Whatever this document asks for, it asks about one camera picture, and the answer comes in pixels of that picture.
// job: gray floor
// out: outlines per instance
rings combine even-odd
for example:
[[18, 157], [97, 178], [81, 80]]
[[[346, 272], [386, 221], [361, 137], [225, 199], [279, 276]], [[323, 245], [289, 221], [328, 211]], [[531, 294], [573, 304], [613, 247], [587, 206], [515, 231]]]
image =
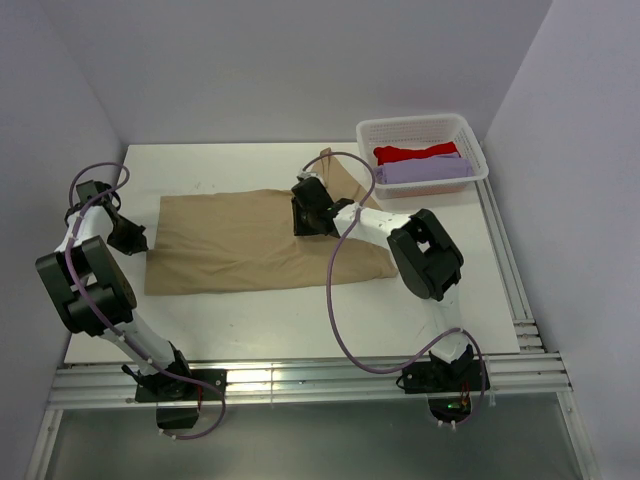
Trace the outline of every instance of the gray floor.
[[47, 478], [579, 478], [555, 395], [497, 401], [455, 433], [424, 399], [239, 406], [188, 442], [159, 437], [153, 410], [69, 412]]

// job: cable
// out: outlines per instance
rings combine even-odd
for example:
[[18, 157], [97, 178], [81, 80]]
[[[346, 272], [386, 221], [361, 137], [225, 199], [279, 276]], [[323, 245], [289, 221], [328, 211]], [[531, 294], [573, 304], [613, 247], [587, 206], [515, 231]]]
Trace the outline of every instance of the cable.
[[[103, 167], [103, 166], [115, 166], [115, 167], [118, 167], [121, 172], [124, 171], [125, 178], [121, 183], [117, 184], [115, 187], [109, 188], [109, 189], [105, 190], [104, 192], [101, 192], [99, 195], [96, 195], [95, 197], [91, 198], [87, 203], [84, 204], [84, 206], [82, 207], [82, 209], [80, 210], [80, 212], [78, 214], [78, 217], [76, 218], [76, 220], [75, 220], [75, 222], [73, 224], [73, 228], [71, 230], [71, 236], [69, 237], [69, 241], [67, 242], [67, 245], [66, 245], [65, 250], [64, 250], [64, 258], [65, 258], [65, 261], [66, 261], [66, 264], [67, 264], [67, 269], [69, 270], [69, 274], [71, 275], [71, 279], [73, 280], [73, 283], [76, 285], [76, 288], [78, 289], [78, 292], [80, 293], [80, 295], [87, 302], [87, 305], [89, 305], [89, 308], [91, 309], [91, 311], [93, 311], [95, 316], [98, 317], [98, 319], [109, 330], [111, 330], [117, 337], [122, 337], [124, 335], [124, 333], [119, 328], [117, 328], [115, 325], [113, 325], [111, 323], [111, 321], [102, 313], [102, 311], [100, 311], [100, 309], [98, 308], [96, 303], [93, 301], [93, 299], [91, 298], [91, 296], [89, 295], [89, 293], [85, 289], [84, 285], [82, 284], [82, 281], [78, 277], [78, 273], [76, 272], [76, 269], [73, 266], [73, 261], [71, 259], [71, 250], [73, 249], [73, 244], [74, 244], [75, 238], [78, 235], [78, 231], [80, 230], [80, 225], [82, 223], [84, 215], [87, 213], [89, 208], [91, 208], [100, 199], [102, 199], [102, 198], [106, 197], [107, 195], [112, 194], [116, 190], [122, 188], [129, 181], [130, 172], [129, 172], [129, 169], [127, 167], [125, 167], [124, 165], [121, 165], [121, 164], [115, 163], [115, 162], [102, 162], [102, 163], [96, 163], [94, 165], [90, 165], [89, 167], [86, 167], [86, 168], [83, 168], [82, 170], [80, 170], [80, 172], [78, 172], [78, 174], [75, 176], [75, 178], [73, 179], [73, 181], [71, 183], [71, 189], [69, 190], [69, 202], [71, 204], [73, 203], [73, 188], [74, 188], [75, 184], [77, 183], [78, 179], [85, 172], [87, 172], [89, 170], [92, 170], [94, 168]], [[220, 425], [220, 423], [222, 422], [222, 418], [224, 417], [224, 414], [225, 414], [226, 409], [227, 409], [227, 405], [226, 405], [226, 402], [224, 400], [224, 395], [220, 392], [220, 390], [218, 390], [216, 387], [214, 387], [213, 385], [210, 385], [210, 384], [208, 384], [206, 382], [202, 382], [200, 380], [195, 380], [193, 378], [184, 377], [182, 375], [176, 375], [175, 373], [171, 373], [171, 372], [165, 370], [158, 363], [156, 363], [155, 360], [153, 360], [151, 358], [151, 356], [147, 352], [145, 352], [137, 343], [135, 343], [134, 341], [128, 339], [126, 336], [124, 337], [124, 339], [125, 339], [124, 343], [129, 348], [131, 348], [131, 350], [133, 350], [140, 358], [149, 361], [150, 365], [153, 368], [155, 368], [159, 373], [163, 374], [166, 377], [172, 378], [173, 380], [178, 380], [178, 381], [182, 381], [182, 382], [186, 382], [186, 383], [191, 383], [192, 385], [196, 385], [196, 386], [200, 386], [202, 388], [206, 388], [207, 390], [210, 390], [213, 393], [215, 393], [216, 396], [218, 396], [220, 398], [220, 401], [221, 401], [221, 404], [222, 404], [221, 405], [222, 408], [220, 409], [220, 414], [219, 414], [217, 420], [213, 423], [213, 425], [211, 425], [207, 429], [203, 430], [200, 433], [194, 433], [194, 434], [191, 434], [191, 435], [176, 435], [176, 434], [173, 434], [171, 432], [162, 431], [162, 433], [164, 435], [166, 435], [168, 437], [171, 437], [173, 439], [176, 439], [176, 440], [193, 440], [193, 439], [196, 439], [196, 438], [204, 437], [205, 435], [207, 435], [207, 434], [211, 433], [213, 430], [215, 430], [218, 425]]]
[[[389, 373], [397, 373], [401, 371], [403, 368], [406, 368], [409, 365], [412, 365], [420, 357], [422, 357], [422, 355], [424, 355], [427, 351], [433, 348], [433, 346], [436, 343], [438, 343], [440, 340], [442, 340], [444, 337], [447, 337], [454, 333], [460, 333], [462, 335], [465, 335], [475, 347], [476, 352], [478, 354], [478, 359], [480, 361], [480, 364], [482, 365], [482, 388], [480, 389], [480, 398], [478, 400], [478, 406], [479, 406], [480, 403], [482, 403], [482, 399], [484, 398], [485, 391], [486, 391], [487, 371], [484, 366], [482, 352], [480, 351], [480, 346], [478, 345], [478, 342], [476, 342], [475, 338], [473, 338], [471, 334], [463, 328], [450, 328], [449, 330], [446, 330], [445, 332], [441, 333], [440, 335], [435, 337], [433, 340], [431, 340], [424, 348], [422, 348], [418, 353], [412, 356], [409, 360], [407, 360], [406, 362], [400, 365], [396, 365], [390, 368], [374, 368], [374, 367], [369, 367], [365, 365], [364, 363], [362, 363], [360, 360], [358, 360], [356, 357], [353, 356], [353, 354], [349, 351], [344, 341], [342, 340], [342, 337], [340, 336], [340, 332], [338, 331], [338, 325], [336, 324], [335, 314], [333, 312], [333, 299], [331, 296], [331, 277], [333, 274], [333, 264], [335, 263], [336, 256], [338, 255], [338, 251], [340, 250], [340, 247], [342, 246], [344, 241], [347, 239], [351, 231], [355, 228], [355, 226], [360, 221], [362, 207], [364, 206], [364, 203], [367, 201], [367, 199], [371, 196], [376, 186], [376, 175], [375, 175], [375, 172], [373, 171], [373, 168], [371, 168], [371, 165], [369, 165], [365, 160], [363, 160], [359, 156], [349, 152], [324, 153], [314, 158], [309, 163], [307, 163], [302, 168], [302, 170], [306, 171], [311, 165], [313, 165], [317, 161], [322, 160], [323, 158], [327, 158], [335, 155], [343, 155], [346, 157], [353, 158], [354, 160], [357, 160], [358, 162], [362, 163], [366, 167], [366, 169], [369, 171], [369, 174], [371, 175], [371, 186], [369, 187], [369, 190], [367, 190], [367, 193], [365, 193], [364, 197], [362, 197], [362, 199], [358, 202], [359, 208], [356, 210], [356, 214], [353, 219], [353, 222], [351, 222], [351, 225], [349, 225], [349, 227], [344, 231], [344, 233], [338, 239], [338, 243], [336, 243], [336, 246], [334, 247], [333, 252], [331, 253], [331, 257], [329, 258], [329, 265], [327, 267], [327, 283], [326, 283], [327, 310], [329, 313], [329, 322], [331, 323], [331, 330], [333, 330], [333, 335], [336, 338], [336, 341], [338, 342], [340, 349], [345, 354], [345, 356], [351, 361], [351, 363], [353, 363], [356, 367], [360, 368], [361, 370], [364, 370], [365, 372], [368, 372], [368, 373], [374, 373], [377, 375], [385, 375]], [[467, 418], [459, 422], [459, 425], [471, 419], [476, 410], [477, 410], [477, 407], [472, 410], [472, 412], [469, 414], [469, 416], [467, 416]]]

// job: red cloth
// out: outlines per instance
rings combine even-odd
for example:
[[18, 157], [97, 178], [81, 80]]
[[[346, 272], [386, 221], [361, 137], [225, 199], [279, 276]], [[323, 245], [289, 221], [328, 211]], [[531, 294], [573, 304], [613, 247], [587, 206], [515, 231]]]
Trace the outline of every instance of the red cloth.
[[407, 148], [397, 147], [377, 147], [373, 149], [373, 154], [378, 159], [378, 166], [385, 163], [401, 162], [403, 160], [411, 160], [413, 158], [429, 158], [435, 155], [447, 155], [451, 153], [460, 153], [453, 142], [441, 143], [424, 150], [409, 150]]

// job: cloth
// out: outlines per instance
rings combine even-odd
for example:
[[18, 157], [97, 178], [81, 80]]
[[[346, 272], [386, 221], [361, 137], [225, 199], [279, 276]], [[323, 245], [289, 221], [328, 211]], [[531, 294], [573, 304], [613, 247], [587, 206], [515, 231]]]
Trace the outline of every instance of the cloth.
[[473, 175], [473, 168], [469, 160], [460, 158], [460, 155], [457, 154], [387, 163], [373, 170], [376, 172], [376, 181], [383, 185], [426, 182]]
[[456, 144], [453, 142], [441, 143], [424, 150], [410, 150], [408, 148], [397, 147], [376, 147], [373, 154], [378, 159], [378, 165], [385, 163], [401, 162], [413, 158], [429, 158], [436, 155], [447, 155], [449, 153], [459, 153]]
[[[364, 188], [334, 157], [316, 162], [314, 167], [323, 175], [334, 200], [364, 196]], [[291, 172], [292, 184], [295, 174]], [[147, 253], [145, 294], [324, 285], [327, 263], [338, 239], [294, 237], [291, 196], [289, 191], [257, 190], [162, 197], [155, 247]], [[366, 206], [379, 208], [372, 199]], [[396, 274], [387, 250], [347, 240], [340, 249], [333, 282], [361, 282]]]

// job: white plastic basket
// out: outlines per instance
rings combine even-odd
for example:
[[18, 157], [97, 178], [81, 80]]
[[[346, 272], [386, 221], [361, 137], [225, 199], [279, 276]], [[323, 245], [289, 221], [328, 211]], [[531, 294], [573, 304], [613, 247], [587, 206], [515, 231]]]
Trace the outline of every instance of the white plastic basket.
[[425, 115], [365, 120], [356, 127], [360, 156], [372, 167], [378, 166], [373, 154], [376, 147], [392, 145], [400, 148], [422, 149], [438, 143], [454, 142], [460, 155], [471, 163], [474, 176], [448, 178], [428, 182], [376, 184], [378, 198], [413, 197], [451, 193], [462, 190], [469, 183], [489, 175], [489, 167], [478, 140], [464, 117], [457, 114]]

